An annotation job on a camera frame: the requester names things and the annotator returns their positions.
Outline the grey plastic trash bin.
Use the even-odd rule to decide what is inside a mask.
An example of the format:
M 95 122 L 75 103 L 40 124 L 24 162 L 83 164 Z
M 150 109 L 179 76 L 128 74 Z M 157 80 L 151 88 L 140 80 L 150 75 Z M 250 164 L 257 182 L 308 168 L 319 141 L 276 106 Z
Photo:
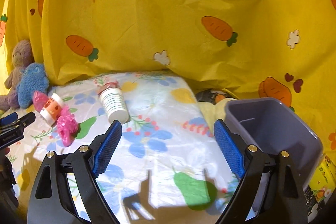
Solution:
M 322 156 L 317 134 L 288 106 L 271 97 L 233 100 L 224 108 L 225 124 L 247 144 L 277 155 L 287 151 L 307 187 Z

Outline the purple teddy bear plush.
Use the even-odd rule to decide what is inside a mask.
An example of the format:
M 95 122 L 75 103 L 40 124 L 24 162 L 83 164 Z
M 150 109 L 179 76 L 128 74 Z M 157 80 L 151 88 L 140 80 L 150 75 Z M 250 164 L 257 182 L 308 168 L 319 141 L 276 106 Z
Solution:
M 20 41 L 13 49 L 12 63 L 14 69 L 5 80 L 5 88 L 9 89 L 7 95 L 1 95 L 1 110 L 17 109 L 17 86 L 21 82 L 25 69 L 34 62 L 33 50 L 29 40 Z

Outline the blue fuzzy monster plush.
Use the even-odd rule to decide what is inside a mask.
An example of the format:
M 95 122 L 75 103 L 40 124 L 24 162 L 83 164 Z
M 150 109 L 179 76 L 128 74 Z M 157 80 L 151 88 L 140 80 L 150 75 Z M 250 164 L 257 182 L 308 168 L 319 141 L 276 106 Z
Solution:
M 33 103 L 35 91 L 47 93 L 50 82 L 46 75 L 45 66 L 40 63 L 30 64 L 24 71 L 21 82 L 17 86 L 18 104 L 26 109 Z

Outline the yellow tissue box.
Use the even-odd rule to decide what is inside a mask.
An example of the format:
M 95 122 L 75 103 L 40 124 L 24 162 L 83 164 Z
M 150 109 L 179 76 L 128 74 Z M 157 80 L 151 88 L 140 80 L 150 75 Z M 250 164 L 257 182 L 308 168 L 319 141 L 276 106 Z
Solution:
M 309 186 L 318 203 L 327 202 L 335 190 L 335 165 L 326 154 L 314 171 Z

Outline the red snack wrapper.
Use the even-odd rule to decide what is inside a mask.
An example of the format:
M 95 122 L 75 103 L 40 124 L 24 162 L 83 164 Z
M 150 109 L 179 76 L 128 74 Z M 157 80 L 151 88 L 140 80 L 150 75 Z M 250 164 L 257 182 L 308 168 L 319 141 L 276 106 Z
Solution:
M 118 81 L 105 83 L 102 87 L 99 88 L 99 90 L 97 91 L 97 94 L 100 95 L 103 91 L 110 89 L 110 88 L 119 88 Z

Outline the crumpled pink plastic bag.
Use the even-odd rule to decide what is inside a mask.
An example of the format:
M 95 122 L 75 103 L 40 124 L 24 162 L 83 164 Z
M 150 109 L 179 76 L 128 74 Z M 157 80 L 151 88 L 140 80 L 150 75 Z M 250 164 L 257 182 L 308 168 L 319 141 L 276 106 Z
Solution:
M 64 147 L 69 147 L 74 141 L 75 134 L 79 129 L 79 124 L 77 123 L 74 114 L 70 112 L 68 105 L 65 105 L 62 108 L 56 124 L 57 132 Z

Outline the yellow duck plush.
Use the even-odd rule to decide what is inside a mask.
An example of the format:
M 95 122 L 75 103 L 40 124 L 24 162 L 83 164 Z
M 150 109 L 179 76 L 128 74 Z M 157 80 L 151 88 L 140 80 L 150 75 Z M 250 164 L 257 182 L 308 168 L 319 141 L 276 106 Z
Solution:
M 210 102 L 198 102 L 198 106 L 204 116 L 207 125 L 211 132 L 214 131 L 214 124 L 217 120 L 224 120 L 226 117 L 225 106 L 228 102 L 235 101 L 234 98 L 224 98 L 217 104 L 213 105 Z

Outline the floral plastic-covered bed sheet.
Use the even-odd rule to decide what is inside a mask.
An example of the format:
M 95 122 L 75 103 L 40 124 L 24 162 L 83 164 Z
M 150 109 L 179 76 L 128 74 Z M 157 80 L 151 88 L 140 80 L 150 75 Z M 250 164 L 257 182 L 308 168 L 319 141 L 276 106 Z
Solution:
M 98 90 L 116 81 L 129 120 L 97 184 L 121 223 L 215 223 L 238 180 L 231 172 L 188 84 L 169 72 L 101 75 L 56 86 L 80 130 L 65 147 L 40 116 L 10 148 L 18 214 L 27 215 L 31 188 L 48 151 L 71 153 L 109 127 Z

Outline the orange fruit print paper cup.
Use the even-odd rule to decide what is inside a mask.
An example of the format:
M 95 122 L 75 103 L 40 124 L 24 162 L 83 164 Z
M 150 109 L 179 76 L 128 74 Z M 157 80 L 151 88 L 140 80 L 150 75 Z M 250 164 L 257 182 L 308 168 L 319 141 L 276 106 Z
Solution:
M 65 103 L 62 98 L 53 93 L 51 97 L 48 98 L 45 105 L 39 112 L 43 119 L 47 122 L 49 126 L 56 123 L 57 119 L 60 117 L 61 111 L 64 108 Z

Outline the yellow carrot print curtain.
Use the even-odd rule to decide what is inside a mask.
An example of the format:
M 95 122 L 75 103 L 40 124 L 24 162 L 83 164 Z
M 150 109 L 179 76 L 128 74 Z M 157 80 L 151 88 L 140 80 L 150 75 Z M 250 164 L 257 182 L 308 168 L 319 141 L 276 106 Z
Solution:
M 1 0 L 1 80 L 23 39 L 53 84 L 168 69 L 239 98 L 279 84 L 335 158 L 335 0 Z

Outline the white green-grid paper cup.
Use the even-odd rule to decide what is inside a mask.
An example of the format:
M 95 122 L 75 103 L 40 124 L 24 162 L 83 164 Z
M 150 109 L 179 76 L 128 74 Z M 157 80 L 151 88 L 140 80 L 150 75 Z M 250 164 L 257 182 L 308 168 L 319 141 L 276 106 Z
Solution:
M 124 124 L 129 120 L 129 112 L 119 88 L 107 88 L 99 97 L 110 123 L 119 121 Z

